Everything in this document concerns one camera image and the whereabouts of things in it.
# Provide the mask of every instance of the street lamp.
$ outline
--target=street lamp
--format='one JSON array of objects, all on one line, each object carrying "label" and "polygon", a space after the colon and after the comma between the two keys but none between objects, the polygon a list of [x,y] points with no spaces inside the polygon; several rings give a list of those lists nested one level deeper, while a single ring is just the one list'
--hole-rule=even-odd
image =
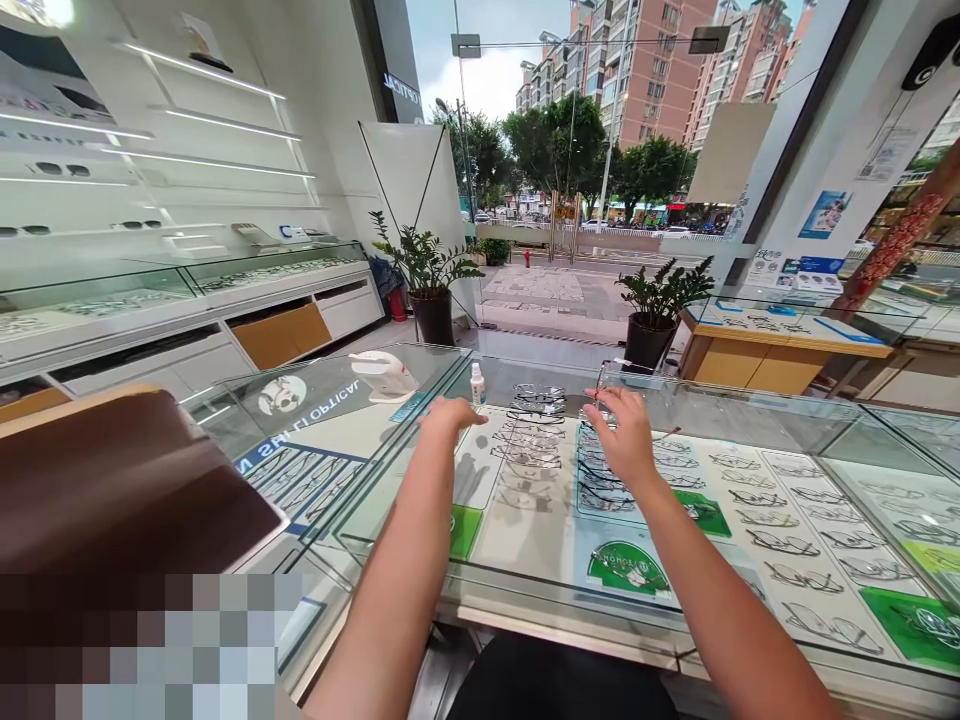
[{"label": "street lamp", "polygon": [[[436,103],[437,107],[440,109],[440,112],[442,112],[448,118],[453,119],[453,113],[450,112],[450,108],[447,107],[447,104],[443,100],[437,98]],[[463,150],[463,172],[466,176],[464,181],[467,186],[467,208],[470,213],[470,222],[476,222],[476,213],[473,207],[473,183],[470,182],[470,161],[468,160],[469,154],[467,151],[467,131],[463,126],[463,115],[461,115],[460,110],[460,98],[457,98],[457,122],[460,125],[460,148]]]}]

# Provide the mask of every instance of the sky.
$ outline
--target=sky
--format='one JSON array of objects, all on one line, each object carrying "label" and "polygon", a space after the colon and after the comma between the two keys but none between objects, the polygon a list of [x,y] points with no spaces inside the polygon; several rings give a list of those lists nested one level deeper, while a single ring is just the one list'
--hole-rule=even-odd
[{"label": "sky", "polygon": [[[747,2],[741,0],[741,7]],[[786,2],[796,27],[803,0]],[[544,30],[560,37],[570,31],[569,0],[459,0],[457,12],[460,32],[478,33],[483,44],[536,43]],[[484,48],[481,58],[463,61],[461,86],[460,65],[450,45],[456,32],[454,0],[407,0],[407,14],[427,122],[438,97],[451,106],[460,98],[472,112],[490,118],[503,119],[516,108],[523,83],[520,63],[539,63],[540,47]]]}]

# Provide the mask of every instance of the forearm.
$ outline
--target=forearm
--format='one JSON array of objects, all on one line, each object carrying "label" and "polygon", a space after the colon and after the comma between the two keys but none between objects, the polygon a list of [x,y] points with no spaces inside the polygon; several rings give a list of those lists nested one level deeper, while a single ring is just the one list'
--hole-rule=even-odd
[{"label": "forearm", "polygon": [[[667,483],[658,476],[628,485],[697,650],[733,714],[744,720],[839,718],[796,644],[690,519]],[[744,678],[750,678],[749,686]]]},{"label": "forearm", "polygon": [[[308,713],[407,716],[449,556],[456,438],[455,428],[421,431]],[[365,691],[358,690],[358,673]]]}]

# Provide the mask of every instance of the apartment building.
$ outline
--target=apartment building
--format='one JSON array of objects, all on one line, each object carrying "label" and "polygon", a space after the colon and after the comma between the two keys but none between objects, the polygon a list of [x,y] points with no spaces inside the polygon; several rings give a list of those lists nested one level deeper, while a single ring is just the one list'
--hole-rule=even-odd
[{"label": "apartment building", "polygon": [[742,10],[735,0],[722,0],[715,24],[729,25],[730,36],[724,51],[708,55],[699,68],[683,133],[692,150],[703,147],[717,105],[765,102],[772,96],[790,37],[786,7],[783,0],[753,0]]},{"label": "apartment building", "polygon": [[517,110],[577,90],[600,105],[604,127],[622,148],[656,135],[680,142],[700,59],[689,55],[682,42],[678,48],[677,37],[690,37],[695,27],[711,24],[716,8],[717,0],[580,0],[571,11],[570,37],[548,37],[539,65],[521,63]]}]

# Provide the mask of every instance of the potted plant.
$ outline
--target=potted plant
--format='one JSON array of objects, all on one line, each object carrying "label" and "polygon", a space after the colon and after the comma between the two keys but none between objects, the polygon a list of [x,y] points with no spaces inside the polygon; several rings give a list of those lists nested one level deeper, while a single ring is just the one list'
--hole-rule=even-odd
[{"label": "potted plant", "polygon": [[481,255],[487,258],[487,265],[497,267],[503,265],[510,257],[510,241],[498,238],[483,238],[477,248]]},{"label": "potted plant", "polygon": [[465,257],[466,247],[445,251],[440,238],[431,232],[417,232],[404,225],[400,231],[400,247],[387,237],[383,212],[370,213],[382,242],[373,246],[390,257],[407,281],[413,315],[420,325],[423,342],[432,345],[450,345],[453,342],[453,315],[450,307],[450,284],[454,280],[484,277],[477,264]]},{"label": "potted plant", "polygon": [[660,364],[677,331],[680,311],[690,303],[709,297],[713,278],[707,275],[707,270],[712,262],[711,255],[692,270],[682,267],[674,270],[677,259],[673,258],[652,280],[644,277],[646,266],[635,275],[620,276],[617,284],[630,291],[621,293],[620,297],[636,311],[627,321],[627,360],[643,368],[655,369]]}]

